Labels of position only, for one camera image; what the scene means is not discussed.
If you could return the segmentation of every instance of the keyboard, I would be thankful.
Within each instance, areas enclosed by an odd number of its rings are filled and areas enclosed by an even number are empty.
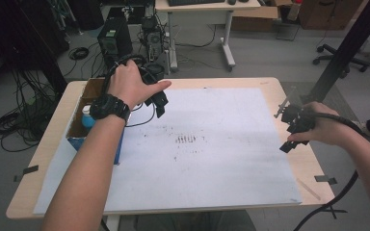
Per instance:
[[[225,0],[168,0],[170,7],[173,6],[185,6],[185,5],[196,5],[196,4],[207,4],[207,3],[222,3]]]

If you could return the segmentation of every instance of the desk leg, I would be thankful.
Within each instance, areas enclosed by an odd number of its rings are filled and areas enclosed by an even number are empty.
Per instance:
[[[172,35],[172,13],[168,13],[168,31],[170,33],[170,67],[171,71],[176,72],[178,70],[178,62],[176,60],[175,50],[175,39]]]
[[[109,228],[109,230],[119,231],[119,215],[108,216],[107,227]]]
[[[226,13],[226,25],[225,25],[225,37],[221,38],[222,47],[224,48],[227,64],[229,65],[229,70],[231,71],[234,66],[236,66],[236,63],[233,59],[232,52],[229,48],[229,34],[230,34],[230,26],[232,25],[232,15],[233,11],[228,11]]]

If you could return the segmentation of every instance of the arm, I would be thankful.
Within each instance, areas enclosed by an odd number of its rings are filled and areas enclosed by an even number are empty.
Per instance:
[[[310,103],[314,112],[338,115],[334,110],[321,103]],[[365,190],[370,198],[370,142],[350,127],[341,123],[318,118],[313,130],[292,134],[289,141],[321,141],[331,145],[338,145],[345,149],[356,165]]]
[[[132,110],[171,82],[147,86],[133,61],[120,65],[108,92]],[[125,121],[115,115],[98,120],[68,167],[44,216],[42,230],[97,230],[109,191],[113,161]]]

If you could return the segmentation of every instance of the hand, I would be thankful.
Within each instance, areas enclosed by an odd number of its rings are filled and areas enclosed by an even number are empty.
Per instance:
[[[108,93],[124,101],[130,110],[146,101],[153,94],[165,90],[171,81],[162,81],[153,85],[144,84],[140,71],[134,61],[119,65],[111,77]]]
[[[311,109],[315,113],[325,113],[339,116],[339,114],[327,107],[326,105],[318,102],[312,102],[304,105],[305,108]],[[316,118],[315,127],[303,133],[296,133],[290,135],[288,141],[321,141],[331,145],[343,146],[346,144],[347,138],[356,134],[352,128],[334,121],[329,118]]]

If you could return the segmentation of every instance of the wooden table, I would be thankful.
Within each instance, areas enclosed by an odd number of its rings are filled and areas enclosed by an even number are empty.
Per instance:
[[[229,71],[232,70],[236,63],[233,59],[229,48],[228,40],[232,15],[234,10],[248,10],[259,8],[260,4],[256,0],[249,2],[237,1],[235,5],[229,5],[227,1],[222,3],[197,4],[186,6],[170,7],[168,0],[156,0],[155,10],[160,13],[168,13],[168,24],[170,33],[170,64],[171,70],[177,71],[178,64],[176,61],[175,41],[172,33],[172,26],[176,23],[180,25],[209,25],[225,24],[225,35],[221,38],[222,48],[224,49]]]
[[[171,81],[171,89],[260,88],[269,111],[274,114],[278,109],[278,104],[285,98],[276,78],[172,79]],[[67,123],[73,116],[75,106],[86,83],[86,81],[77,81],[68,84],[29,165],[29,167],[39,165],[39,170],[24,175],[7,210],[8,218],[41,217],[34,215],[33,211],[40,195],[45,173],[57,150]],[[280,140],[285,141],[289,135],[286,132],[287,124],[282,123],[279,118],[272,118],[272,120],[277,127]],[[314,179],[315,175],[324,175],[324,173],[309,145],[300,145],[290,151],[287,157],[303,198],[303,203],[300,206],[320,205],[334,198],[329,183],[316,182]]]

